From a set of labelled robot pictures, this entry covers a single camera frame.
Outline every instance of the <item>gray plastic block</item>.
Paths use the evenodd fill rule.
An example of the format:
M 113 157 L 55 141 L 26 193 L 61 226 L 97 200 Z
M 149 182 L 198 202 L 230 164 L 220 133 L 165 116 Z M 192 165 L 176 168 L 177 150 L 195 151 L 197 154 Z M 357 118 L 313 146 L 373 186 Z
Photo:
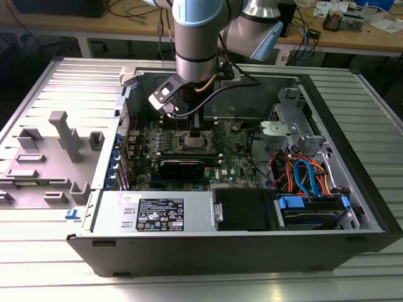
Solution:
M 90 193 L 91 187 L 88 182 L 84 184 L 84 189 L 82 191 L 80 191 L 76 182 L 73 183 L 70 189 L 70 195 L 77 204 L 86 204 Z
M 37 170 L 24 170 L 24 169 L 10 169 L 6 177 L 27 177 L 37 178 L 39 175 Z
M 41 163 L 46 160 L 44 154 L 19 154 L 15 160 L 20 164 Z
M 71 137 L 73 139 L 73 142 L 76 143 L 77 148 L 80 148 L 81 139 L 78 136 L 77 130 L 75 128 L 73 128 L 73 129 L 70 129 L 70 131 L 71 131 Z M 63 141 L 60 138 L 58 138 L 58 141 L 59 141 L 59 144 L 62 147 L 62 149 L 65 150 Z
M 24 128 L 20 135 L 17 136 L 17 140 L 20 142 L 21 147 L 27 152 L 38 150 L 35 140 L 43 140 L 41 134 L 36 128 Z
M 7 192 L 0 192 L 0 204 L 11 204 L 14 198 Z
M 91 132 L 88 137 L 92 151 L 101 151 L 105 137 L 102 132 Z
M 66 195 L 63 192 L 51 191 L 45 192 L 45 196 L 43 199 L 48 204 L 61 204 L 61 203 L 68 203 L 69 200 L 67 199 Z
M 78 163 L 81 160 L 80 152 L 78 151 L 76 139 L 72 136 L 69 127 L 67 126 L 67 113 L 65 111 L 53 111 L 49 116 L 49 123 L 56 127 L 59 133 L 67 154 L 69 154 L 72 163 Z
M 17 189 L 17 186 L 12 181 L 1 181 L 0 189 Z
M 71 187 L 71 181 L 68 178 L 64 179 L 64 181 L 50 181 L 49 184 L 54 189 L 67 189 Z

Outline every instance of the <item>white label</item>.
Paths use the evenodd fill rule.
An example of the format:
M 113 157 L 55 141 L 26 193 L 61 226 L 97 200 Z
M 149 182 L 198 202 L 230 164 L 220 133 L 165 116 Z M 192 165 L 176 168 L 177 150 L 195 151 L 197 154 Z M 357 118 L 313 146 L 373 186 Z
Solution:
M 141 198 L 140 194 L 122 194 L 122 200 L 121 202 L 123 203 L 138 203 Z

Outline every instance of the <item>workbench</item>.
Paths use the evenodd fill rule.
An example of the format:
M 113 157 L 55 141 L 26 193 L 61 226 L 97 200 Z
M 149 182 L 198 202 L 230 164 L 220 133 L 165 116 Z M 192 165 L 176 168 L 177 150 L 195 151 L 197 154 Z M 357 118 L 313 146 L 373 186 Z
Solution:
M 160 64 L 141 61 L 144 66 Z M 57 135 L 48 126 L 63 109 L 80 136 L 106 131 L 122 94 L 119 74 L 132 60 L 51 62 L 0 132 L 0 173 L 19 148 L 23 126 Z M 296 67 L 242 65 L 246 72 L 288 74 Z M 348 69 L 299 67 L 307 74 L 403 227 L 403 122 L 359 74 Z M 0 207 L 0 296 L 24 301 L 377 301 L 403 298 L 403 241 L 361 254 L 331 272 L 102 278 L 65 242 L 79 222 L 69 205 L 13 210 Z
M 127 7 L 144 4 L 140 0 L 127 0 Z M 138 8 L 133 13 L 144 13 L 154 7 Z M 100 19 L 72 17 L 72 16 L 51 16 L 37 14 L 19 14 L 14 7 L 17 18 L 27 26 L 34 35 L 51 36 L 71 36 L 77 38 L 83 57 L 92 57 L 89 39 L 115 39 L 131 41 L 158 41 L 157 21 L 159 13 L 153 12 L 146 15 L 146 25 L 128 18 L 114 16 L 106 12 Z M 113 7 L 113 11 L 118 14 L 125 14 L 123 5 L 120 3 Z M 323 30 L 323 18 L 312 16 L 314 8 L 301 9 L 304 20 L 310 24 L 310 28 L 319 30 L 322 35 L 316 46 L 317 52 L 351 53 L 360 55 L 383 55 L 399 56 L 403 52 L 403 31 L 397 33 L 387 33 L 376 27 L 365 24 L 361 32 L 337 31 L 331 32 Z M 390 10 L 393 14 L 403 14 L 403 8 L 393 6 Z M 0 0 L 0 32 L 26 33 L 17 24 L 7 10 L 5 0 Z M 169 41 L 167 26 L 165 25 L 164 42 Z M 287 62 L 290 51 L 298 48 L 302 43 L 302 38 L 295 26 L 291 26 L 286 38 L 279 38 L 275 48 L 280 49 L 276 65 L 284 65 Z

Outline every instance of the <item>computer case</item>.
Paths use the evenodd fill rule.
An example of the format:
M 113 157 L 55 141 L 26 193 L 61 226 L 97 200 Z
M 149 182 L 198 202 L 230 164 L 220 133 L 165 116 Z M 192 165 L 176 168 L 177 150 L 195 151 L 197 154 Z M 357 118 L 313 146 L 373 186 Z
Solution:
M 283 29 L 280 36 L 285 38 L 290 30 L 292 18 L 294 17 L 294 12 L 297 8 L 297 4 L 294 0 L 279 0 L 278 10 L 281 13 L 280 21 L 283 22 Z

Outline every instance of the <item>wooden table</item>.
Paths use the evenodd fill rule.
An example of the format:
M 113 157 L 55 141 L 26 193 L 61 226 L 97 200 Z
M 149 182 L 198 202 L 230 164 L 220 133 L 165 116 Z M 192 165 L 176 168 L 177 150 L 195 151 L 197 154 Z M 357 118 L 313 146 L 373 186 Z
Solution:
M 127 7 L 144 5 L 141 0 L 126 0 Z M 155 11 L 146 15 L 146 25 L 128 18 L 114 16 L 106 12 L 102 18 L 82 18 L 71 16 L 51 16 L 38 14 L 19 14 L 13 5 L 11 7 L 18 19 L 36 35 L 73 36 L 77 38 L 83 57 L 92 57 L 91 47 L 88 39 L 117 39 L 117 40 L 141 40 L 158 41 L 157 21 L 159 12 Z M 144 13 L 155 9 L 153 6 L 137 8 L 134 13 Z M 113 7 L 113 11 L 118 14 L 125 14 L 122 3 Z M 316 47 L 318 52 L 353 53 L 364 55 L 385 55 L 399 56 L 403 52 L 403 31 L 397 33 L 386 33 L 373 26 L 366 24 L 363 31 L 337 31 L 331 32 L 323 30 L 323 18 L 313 17 L 314 8 L 301 9 L 304 20 L 310 24 L 310 28 L 319 30 L 322 35 Z M 392 14 L 403 14 L 403 8 L 394 6 Z M 167 36 L 167 24 L 165 23 L 164 42 L 169 41 Z M 7 10 L 5 0 L 0 0 L 0 31 L 11 33 L 24 33 L 25 30 L 17 24 Z M 291 50 L 297 48 L 302 42 L 297 28 L 292 26 L 286 38 L 280 38 L 276 48 L 280 49 L 277 64 L 284 64 Z
M 328 31 L 323 29 L 322 22 L 324 18 L 313 16 L 314 10 L 314 8 L 300 9 L 304 21 L 309 24 L 309 28 L 321 32 L 321 37 L 316 46 L 316 51 L 318 52 L 385 55 L 394 57 L 400 56 L 403 52 L 403 31 L 387 33 L 368 23 L 364 24 L 361 32 L 348 30 Z M 397 17 L 395 14 L 403 15 L 403 8 L 393 5 L 390 13 L 394 15 L 388 15 L 386 18 L 395 20 Z M 295 12 L 295 16 L 300 18 L 297 11 Z M 288 36 L 278 39 L 278 43 L 284 44 L 284 50 L 280 50 L 280 52 L 284 52 L 283 58 L 286 57 L 289 50 L 298 47 L 302 41 L 301 36 L 298 34 L 297 27 L 291 26 Z

